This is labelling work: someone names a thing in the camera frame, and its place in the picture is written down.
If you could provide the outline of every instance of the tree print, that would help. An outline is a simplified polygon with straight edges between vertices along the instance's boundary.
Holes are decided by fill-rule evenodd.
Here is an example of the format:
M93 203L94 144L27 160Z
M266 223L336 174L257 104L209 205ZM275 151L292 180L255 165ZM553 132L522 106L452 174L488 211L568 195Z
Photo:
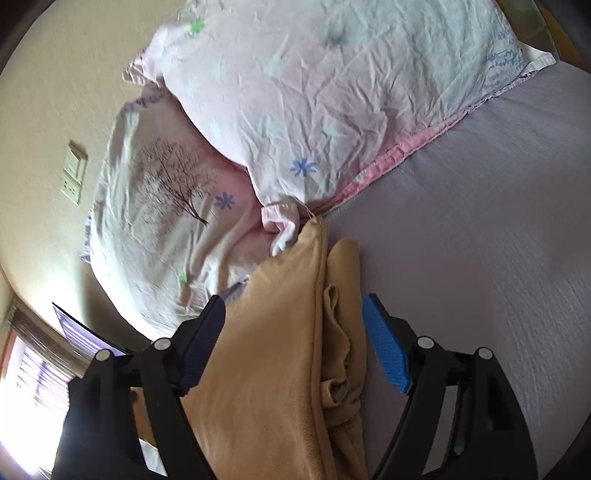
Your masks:
M164 219L183 212L204 225L199 207L214 185L199 155L183 145L157 138L141 150L135 180L140 193Z

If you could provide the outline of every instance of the blue scribble print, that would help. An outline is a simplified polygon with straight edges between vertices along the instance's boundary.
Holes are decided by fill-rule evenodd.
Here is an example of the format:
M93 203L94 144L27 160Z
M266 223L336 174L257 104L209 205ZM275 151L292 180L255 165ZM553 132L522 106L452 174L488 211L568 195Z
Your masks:
M222 210L232 210L232 205L236 205L236 202L234 202L234 195L228 195L226 192L223 192L221 195L216 195L215 205Z
M294 173L297 177L300 173L307 177L310 173L316 173L316 163L310 162L308 163L307 158L301 158L299 160L292 161L293 166L290 168L290 171Z

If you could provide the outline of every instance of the folded blanket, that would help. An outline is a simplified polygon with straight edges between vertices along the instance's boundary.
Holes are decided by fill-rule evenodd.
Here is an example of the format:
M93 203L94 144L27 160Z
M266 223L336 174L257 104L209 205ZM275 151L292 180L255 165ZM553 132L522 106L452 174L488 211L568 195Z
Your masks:
M365 480L365 361L357 243L328 254L313 219L228 307L201 382L183 398L216 476Z

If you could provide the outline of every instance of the pillowcase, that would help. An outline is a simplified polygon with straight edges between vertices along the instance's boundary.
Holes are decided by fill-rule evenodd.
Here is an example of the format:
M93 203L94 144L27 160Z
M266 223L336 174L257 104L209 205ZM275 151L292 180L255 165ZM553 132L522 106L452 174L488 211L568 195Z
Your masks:
M319 210L526 64L493 0L190 0L124 76L166 85L263 205Z
M120 314L154 340L269 256L246 171L151 84L118 115L92 209L90 263Z

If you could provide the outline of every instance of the mattress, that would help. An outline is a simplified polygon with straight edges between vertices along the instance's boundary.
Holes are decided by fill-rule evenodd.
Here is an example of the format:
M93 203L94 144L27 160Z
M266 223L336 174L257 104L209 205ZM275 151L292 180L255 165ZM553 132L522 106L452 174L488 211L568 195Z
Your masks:
M362 290L390 314L446 349L495 352L540 477L591 410L590 112L591 76L548 67L325 218L331 241L360 241ZM405 397L369 351L362 411L373 473Z

